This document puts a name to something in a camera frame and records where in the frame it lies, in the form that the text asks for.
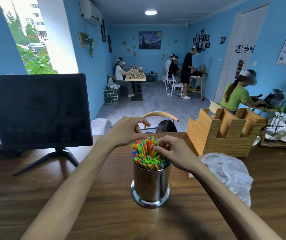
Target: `drinking straw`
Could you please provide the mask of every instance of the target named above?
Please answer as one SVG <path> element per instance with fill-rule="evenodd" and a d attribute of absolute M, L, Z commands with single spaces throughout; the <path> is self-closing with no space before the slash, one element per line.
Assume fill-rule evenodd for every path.
<path fill-rule="evenodd" d="M 138 167 L 150 171 L 158 171 L 170 164 L 169 160 L 153 150 L 152 147 L 156 141 L 156 138 L 148 137 L 145 140 L 138 140 L 137 144 L 132 145 L 131 155 Z"/>

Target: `stainless steel cup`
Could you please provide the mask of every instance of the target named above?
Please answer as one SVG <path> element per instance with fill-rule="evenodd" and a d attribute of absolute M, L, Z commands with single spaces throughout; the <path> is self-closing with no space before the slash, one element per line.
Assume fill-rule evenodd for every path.
<path fill-rule="evenodd" d="M 134 164 L 134 180 L 131 192 L 134 201 L 142 207 L 156 209 L 161 207 L 170 195 L 169 174 L 171 164 L 159 171 L 142 169 Z"/>

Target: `air conditioner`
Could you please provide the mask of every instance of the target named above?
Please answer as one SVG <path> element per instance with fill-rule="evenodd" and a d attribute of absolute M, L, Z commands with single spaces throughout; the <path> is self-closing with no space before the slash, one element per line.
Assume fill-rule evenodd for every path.
<path fill-rule="evenodd" d="M 89 0 L 79 0 L 79 6 L 81 7 L 82 18 L 86 21 L 94 24 L 102 24 L 101 12 L 91 3 Z"/>

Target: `woman in white shirt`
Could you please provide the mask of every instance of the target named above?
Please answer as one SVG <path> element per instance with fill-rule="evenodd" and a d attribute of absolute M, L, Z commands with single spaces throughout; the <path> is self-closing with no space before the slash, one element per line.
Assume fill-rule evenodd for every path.
<path fill-rule="evenodd" d="M 173 57 L 175 54 L 171 55 L 167 61 L 165 61 L 165 71 L 169 72 L 169 66 L 172 63 Z"/>
<path fill-rule="evenodd" d="M 128 97 L 133 97 L 133 88 L 130 81 L 124 81 L 124 77 L 127 74 L 131 73 L 131 70 L 128 72 L 125 72 L 122 67 L 125 65 L 125 61 L 122 59 L 122 57 L 117 58 L 117 63 L 115 64 L 115 83 L 117 85 L 120 85 L 121 87 L 126 87 L 128 92 Z"/>

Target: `plastic bag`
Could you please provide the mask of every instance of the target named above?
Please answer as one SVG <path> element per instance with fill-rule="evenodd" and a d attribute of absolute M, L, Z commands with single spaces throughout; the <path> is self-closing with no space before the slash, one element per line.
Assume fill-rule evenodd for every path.
<path fill-rule="evenodd" d="M 251 206 L 250 189 L 253 178 L 241 160 L 222 153 L 208 153 L 198 158 L 229 190 L 248 207 Z"/>

